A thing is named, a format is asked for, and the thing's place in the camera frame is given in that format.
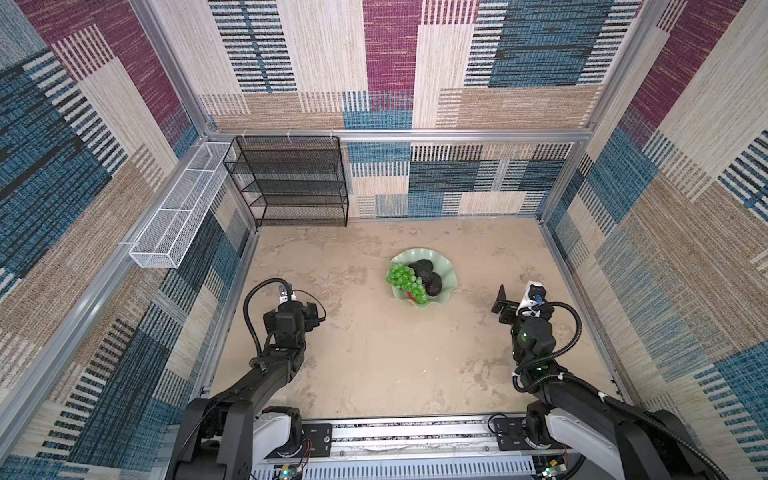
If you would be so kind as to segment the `dark fake avocado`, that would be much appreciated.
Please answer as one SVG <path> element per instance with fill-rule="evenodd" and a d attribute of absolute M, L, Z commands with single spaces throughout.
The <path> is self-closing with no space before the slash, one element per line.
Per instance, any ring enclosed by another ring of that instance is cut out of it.
<path fill-rule="evenodd" d="M 417 260 L 409 267 L 413 270 L 414 274 L 422 280 L 423 283 L 429 283 L 434 274 L 434 265 L 428 259 Z"/>
<path fill-rule="evenodd" d="M 433 272 L 426 280 L 423 281 L 425 293 L 430 297 L 438 296 L 443 288 L 441 276 Z"/>

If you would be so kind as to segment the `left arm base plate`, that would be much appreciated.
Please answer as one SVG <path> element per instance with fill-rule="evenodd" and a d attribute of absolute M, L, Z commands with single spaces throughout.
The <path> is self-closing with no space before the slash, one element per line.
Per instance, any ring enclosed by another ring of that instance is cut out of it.
<path fill-rule="evenodd" d="M 331 455 L 333 426 L 330 423 L 310 423 L 302 426 L 295 438 L 277 450 L 284 458 L 312 459 L 327 458 Z"/>

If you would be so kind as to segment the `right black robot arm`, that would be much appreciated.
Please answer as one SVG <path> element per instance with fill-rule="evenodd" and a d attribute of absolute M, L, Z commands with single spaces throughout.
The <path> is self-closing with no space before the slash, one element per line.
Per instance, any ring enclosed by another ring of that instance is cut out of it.
<path fill-rule="evenodd" d="M 530 282 L 521 301 L 500 289 L 491 310 L 510 329 L 515 390 L 536 399 L 525 420 L 533 447 L 572 447 L 616 479 L 725 478 L 675 414 L 630 405 L 559 363 L 583 333 L 573 306 Z"/>

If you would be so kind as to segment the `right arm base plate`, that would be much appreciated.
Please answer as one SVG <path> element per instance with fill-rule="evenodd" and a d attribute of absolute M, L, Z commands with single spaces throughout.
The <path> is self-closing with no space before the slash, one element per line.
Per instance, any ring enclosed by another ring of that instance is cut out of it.
<path fill-rule="evenodd" d="M 523 417 L 495 416 L 490 420 L 490 430 L 496 438 L 500 451 L 561 451 L 560 443 L 551 441 L 545 444 L 534 444 L 528 439 L 525 431 L 525 419 Z"/>

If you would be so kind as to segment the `green fake grape bunch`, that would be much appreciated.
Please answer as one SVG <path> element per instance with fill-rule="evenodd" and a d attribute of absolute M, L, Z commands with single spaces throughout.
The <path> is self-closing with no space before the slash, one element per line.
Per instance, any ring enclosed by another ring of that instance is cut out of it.
<path fill-rule="evenodd" d="M 413 270 L 400 263 L 394 263 L 390 266 L 386 278 L 386 282 L 394 288 L 397 292 L 402 293 L 409 300 L 407 292 L 412 292 L 417 300 L 412 300 L 418 305 L 424 305 L 428 303 L 428 296 L 425 293 L 423 282 L 418 278 Z"/>

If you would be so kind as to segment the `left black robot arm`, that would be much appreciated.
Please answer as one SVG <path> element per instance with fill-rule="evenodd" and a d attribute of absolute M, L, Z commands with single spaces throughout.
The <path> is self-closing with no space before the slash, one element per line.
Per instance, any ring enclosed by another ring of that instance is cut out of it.
<path fill-rule="evenodd" d="M 289 300 L 264 314 L 272 340 L 251 370 L 212 398 L 183 410 L 167 479 L 249 479 L 256 414 L 288 385 L 305 358 L 306 332 L 319 326 L 318 305 Z"/>

